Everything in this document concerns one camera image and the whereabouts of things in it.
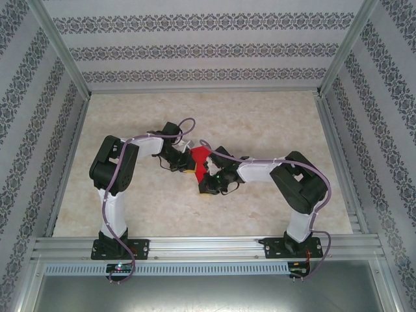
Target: robotic arm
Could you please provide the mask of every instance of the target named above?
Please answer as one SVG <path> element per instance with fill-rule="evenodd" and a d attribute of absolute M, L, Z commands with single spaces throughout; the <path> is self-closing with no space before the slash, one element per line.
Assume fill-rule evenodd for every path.
<path fill-rule="evenodd" d="M 149 134 L 162 136 L 176 136 L 180 133 L 181 129 L 171 122 L 168 122 L 162 131 L 149 131 Z M 115 235 L 126 245 L 128 245 L 129 240 L 128 228 L 124 218 L 124 191 L 130 185 L 136 160 L 150 155 L 160 156 L 169 163 L 172 172 L 193 172 L 195 170 L 196 163 L 192 158 L 189 144 L 187 144 L 184 151 L 179 151 L 173 147 L 175 140 L 176 138 L 146 136 L 128 143 L 117 178 L 109 190 L 106 200 L 104 199 L 105 190 L 110 185 L 116 170 L 116 162 L 126 140 L 112 135 L 107 136 L 92 163 L 90 178 L 98 189 L 101 204 L 104 200 L 106 201 L 105 216 L 107 217 L 107 223 Z M 114 239 L 104 219 L 98 236 L 98 241 L 101 244 L 101 254 L 109 257 L 126 256 L 125 248 Z"/>
<path fill-rule="evenodd" d="M 215 151 L 232 158 L 222 146 Z M 328 191 L 325 182 L 316 173 L 301 166 L 282 163 L 278 159 L 273 162 L 256 162 L 256 159 L 241 157 L 237 161 L 222 158 L 216 153 L 210 154 L 209 158 L 220 170 L 213 175 L 204 175 L 199 184 L 201 193 L 225 194 L 232 182 L 274 182 L 292 207 L 289 226 L 283 237 L 285 247 L 292 254 L 304 249 L 311 237 L 315 209 L 322 203 Z M 291 152 L 284 160 L 314 168 L 298 151 Z"/>

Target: patterned wallpaper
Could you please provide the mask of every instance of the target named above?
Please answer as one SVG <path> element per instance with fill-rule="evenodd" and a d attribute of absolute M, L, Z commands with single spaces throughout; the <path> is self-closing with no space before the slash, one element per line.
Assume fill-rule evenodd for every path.
<path fill-rule="evenodd" d="M 326 95 L 370 229 L 416 311 L 416 7 L 381 0 Z"/>
<path fill-rule="evenodd" d="M 98 91 L 316 87 L 362 0 L 44 4 Z"/>
<path fill-rule="evenodd" d="M 0 311 L 57 198 L 84 101 L 25 1 L 0 4 Z"/>

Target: marble floor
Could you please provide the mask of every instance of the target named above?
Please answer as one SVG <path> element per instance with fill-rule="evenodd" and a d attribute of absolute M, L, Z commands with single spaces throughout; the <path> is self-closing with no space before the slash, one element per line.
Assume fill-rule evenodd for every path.
<path fill-rule="evenodd" d="M 333 188 L 315 229 L 352 233 L 312 93 L 224 92 L 93 95 L 54 236 L 98 235 L 101 207 L 88 170 L 107 135 L 133 137 L 189 116 L 197 124 L 187 139 L 196 146 L 203 138 L 237 157 L 303 153 Z M 129 236 L 282 235 L 290 212 L 273 183 L 245 183 L 227 196 L 200 196 L 194 174 L 163 170 L 153 157 L 137 161 L 125 195 Z"/>

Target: metal mounting plate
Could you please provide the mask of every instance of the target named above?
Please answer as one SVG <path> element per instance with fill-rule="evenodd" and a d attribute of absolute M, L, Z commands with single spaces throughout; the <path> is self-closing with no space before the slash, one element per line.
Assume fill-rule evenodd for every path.
<path fill-rule="evenodd" d="M 148 239 L 129 239 L 127 246 L 133 251 L 136 260 L 147 260 L 149 254 L 149 240 Z M 96 239 L 92 245 L 91 251 L 92 260 L 129 260 L 130 255 L 126 253 L 123 257 L 116 257 L 107 254 L 104 251 L 102 242 Z"/>
<path fill-rule="evenodd" d="M 305 253 L 302 255 L 293 255 L 285 247 L 285 241 L 283 237 L 269 237 L 261 239 L 264 244 L 266 259 L 290 259 L 290 258 L 299 258 L 304 257 Z M 304 250 L 309 250 L 311 253 L 311 258 L 322 258 L 322 245 L 320 244 L 320 239 L 318 237 L 311 237 Z"/>

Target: aluminum rail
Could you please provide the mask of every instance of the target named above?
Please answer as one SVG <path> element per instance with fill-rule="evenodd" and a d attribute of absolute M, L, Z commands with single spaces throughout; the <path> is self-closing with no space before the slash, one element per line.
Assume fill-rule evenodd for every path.
<path fill-rule="evenodd" d="M 320 236 L 322 248 L 328 239 Z M 332 235 L 328 261 L 385 259 L 377 234 Z M 244 261 L 301 261 L 301 259 L 266 259 L 263 245 L 257 241 L 264 237 L 152 237 L 148 260 L 145 262 L 244 262 Z M 91 260 L 94 237 L 37 238 L 31 255 L 32 263 L 79 263 Z"/>

